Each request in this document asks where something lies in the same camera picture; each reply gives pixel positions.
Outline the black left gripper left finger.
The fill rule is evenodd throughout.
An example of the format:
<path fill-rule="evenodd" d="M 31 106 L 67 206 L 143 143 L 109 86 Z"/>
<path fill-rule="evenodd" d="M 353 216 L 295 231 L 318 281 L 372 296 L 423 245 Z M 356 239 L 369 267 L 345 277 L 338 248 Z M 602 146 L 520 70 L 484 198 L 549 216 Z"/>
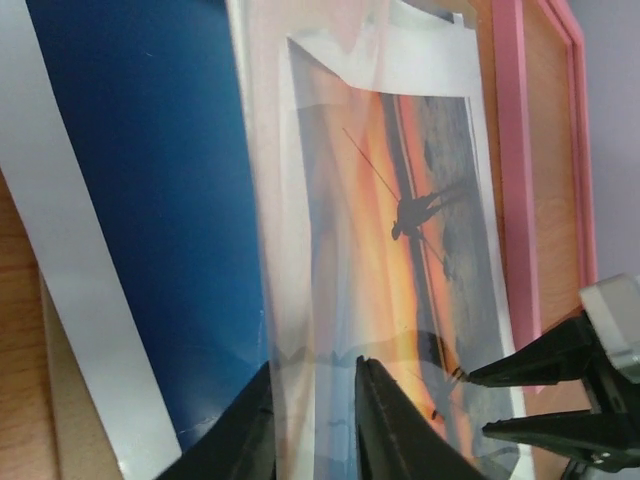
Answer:
<path fill-rule="evenodd" d="M 159 477 L 274 479 L 276 473 L 271 377 L 264 363 L 215 425 Z"/>

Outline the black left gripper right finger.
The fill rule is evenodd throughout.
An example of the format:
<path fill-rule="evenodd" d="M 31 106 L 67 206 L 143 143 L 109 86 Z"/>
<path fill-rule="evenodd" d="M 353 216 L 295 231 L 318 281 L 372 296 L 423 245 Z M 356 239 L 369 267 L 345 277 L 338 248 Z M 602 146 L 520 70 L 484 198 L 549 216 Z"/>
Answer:
<path fill-rule="evenodd" d="M 377 359 L 356 360 L 358 477 L 466 480 L 483 475 L 436 433 Z"/>

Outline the white mat board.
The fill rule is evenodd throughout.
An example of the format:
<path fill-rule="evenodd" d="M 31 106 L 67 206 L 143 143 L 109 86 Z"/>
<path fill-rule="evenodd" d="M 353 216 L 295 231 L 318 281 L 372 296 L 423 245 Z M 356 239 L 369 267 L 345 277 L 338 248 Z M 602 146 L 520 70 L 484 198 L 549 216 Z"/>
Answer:
<path fill-rule="evenodd" d="M 522 412 L 522 392 L 462 378 L 514 350 L 475 31 L 394 2 L 389 24 L 364 24 L 349 52 L 325 30 L 291 35 L 283 74 L 284 250 L 306 356 L 292 477 L 356 477 L 366 356 L 483 475 L 533 478 L 528 448 L 482 432 Z"/>

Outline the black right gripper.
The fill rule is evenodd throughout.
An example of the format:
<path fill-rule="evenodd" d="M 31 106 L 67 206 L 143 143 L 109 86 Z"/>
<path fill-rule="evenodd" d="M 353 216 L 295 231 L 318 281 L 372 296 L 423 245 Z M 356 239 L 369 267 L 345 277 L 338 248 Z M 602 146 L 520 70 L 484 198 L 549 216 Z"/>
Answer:
<path fill-rule="evenodd" d="M 488 423 L 485 436 L 571 458 L 564 479 L 593 479 L 639 466 L 639 385 L 616 370 L 586 314 L 557 324 L 516 351 L 465 375 L 490 388 L 579 380 L 591 409 Z"/>

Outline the pink picture frame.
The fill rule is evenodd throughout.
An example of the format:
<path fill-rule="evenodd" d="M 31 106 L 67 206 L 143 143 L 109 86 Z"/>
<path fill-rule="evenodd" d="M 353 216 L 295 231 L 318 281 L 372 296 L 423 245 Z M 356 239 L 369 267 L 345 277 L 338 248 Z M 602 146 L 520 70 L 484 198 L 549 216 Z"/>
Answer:
<path fill-rule="evenodd" d="M 568 114 L 576 203 L 579 283 L 598 275 L 589 145 L 585 42 L 566 1 L 538 7 L 562 41 L 567 62 Z M 528 106 L 524 4 L 492 4 L 497 118 L 505 221 L 506 284 L 514 345 L 521 349 L 541 334 L 534 176 Z"/>

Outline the sunset photo print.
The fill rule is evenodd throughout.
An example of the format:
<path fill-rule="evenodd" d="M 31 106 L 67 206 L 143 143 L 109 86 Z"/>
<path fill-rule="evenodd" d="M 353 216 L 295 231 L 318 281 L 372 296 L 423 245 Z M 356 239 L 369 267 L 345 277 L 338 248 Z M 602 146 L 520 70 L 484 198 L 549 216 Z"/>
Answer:
<path fill-rule="evenodd" d="M 227 5 L 5 1 L 1 171 L 126 479 L 269 364 Z"/>

